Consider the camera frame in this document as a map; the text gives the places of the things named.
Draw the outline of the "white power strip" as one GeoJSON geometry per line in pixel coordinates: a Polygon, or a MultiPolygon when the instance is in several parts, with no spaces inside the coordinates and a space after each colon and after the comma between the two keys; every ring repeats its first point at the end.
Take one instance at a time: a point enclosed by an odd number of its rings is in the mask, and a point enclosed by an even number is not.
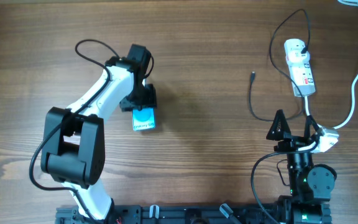
{"type": "Polygon", "coordinates": [[[310,53],[306,51],[305,43],[300,39],[288,39],[284,43],[285,60],[288,65],[293,92],[296,97],[309,96],[315,91],[314,78],[310,66],[310,53]]]}

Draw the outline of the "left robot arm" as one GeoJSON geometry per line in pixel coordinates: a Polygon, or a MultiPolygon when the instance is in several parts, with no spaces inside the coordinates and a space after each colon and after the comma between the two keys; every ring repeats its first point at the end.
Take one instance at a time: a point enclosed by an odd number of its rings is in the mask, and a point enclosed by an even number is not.
{"type": "Polygon", "coordinates": [[[102,64],[100,79],[67,108],[53,107],[45,118],[43,141],[35,152],[44,173],[71,192],[77,206],[59,209],[57,223],[122,223],[122,212],[100,179],[105,163],[104,124],[119,107],[132,113],[134,131],[155,128],[157,95],[148,84],[154,58],[132,45],[126,57],[102,64]]]}

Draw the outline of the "turquoise screen smartphone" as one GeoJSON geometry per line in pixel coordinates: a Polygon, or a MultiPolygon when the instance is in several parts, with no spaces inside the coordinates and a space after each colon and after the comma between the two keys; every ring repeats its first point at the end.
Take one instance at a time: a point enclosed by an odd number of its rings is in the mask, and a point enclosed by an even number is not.
{"type": "Polygon", "coordinates": [[[153,108],[132,111],[132,127],[134,131],[143,131],[155,128],[153,108]]]}

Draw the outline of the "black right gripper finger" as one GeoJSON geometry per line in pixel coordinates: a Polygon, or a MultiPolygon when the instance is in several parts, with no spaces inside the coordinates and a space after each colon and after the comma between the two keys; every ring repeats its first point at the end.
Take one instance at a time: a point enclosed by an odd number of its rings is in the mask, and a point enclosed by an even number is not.
{"type": "Polygon", "coordinates": [[[277,110],[273,123],[267,133],[268,140],[284,140],[291,138],[291,131],[283,110],[277,110]]]}
{"type": "Polygon", "coordinates": [[[310,138],[311,137],[311,131],[310,131],[311,126],[313,127],[313,129],[315,131],[317,131],[319,129],[319,125],[314,120],[312,115],[308,115],[306,117],[306,121],[305,121],[305,129],[304,129],[304,136],[303,136],[304,138],[310,138]]]}

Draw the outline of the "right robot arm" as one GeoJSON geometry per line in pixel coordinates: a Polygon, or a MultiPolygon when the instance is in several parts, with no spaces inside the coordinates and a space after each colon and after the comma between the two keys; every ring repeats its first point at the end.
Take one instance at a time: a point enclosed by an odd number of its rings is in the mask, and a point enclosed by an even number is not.
{"type": "Polygon", "coordinates": [[[274,151],[287,156],[290,195],[280,196],[271,216],[277,223],[332,223],[328,202],[337,173],[326,164],[314,164],[313,154],[326,152],[338,142],[334,129],[306,117],[302,136],[291,133],[282,110],[275,114],[266,139],[277,141],[274,151]]]}

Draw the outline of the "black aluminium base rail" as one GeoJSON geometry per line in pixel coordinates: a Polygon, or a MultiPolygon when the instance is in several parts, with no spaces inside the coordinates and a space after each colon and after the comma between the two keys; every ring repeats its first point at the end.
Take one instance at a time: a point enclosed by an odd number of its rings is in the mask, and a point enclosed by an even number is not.
{"type": "Polygon", "coordinates": [[[122,224],[192,224],[192,223],[332,223],[329,205],[268,204],[266,215],[256,205],[245,207],[221,206],[159,207],[152,205],[116,206],[106,219],[92,220],[79,212],[78,207],[58,208],[56,223],[122,223],[122,224]]]}

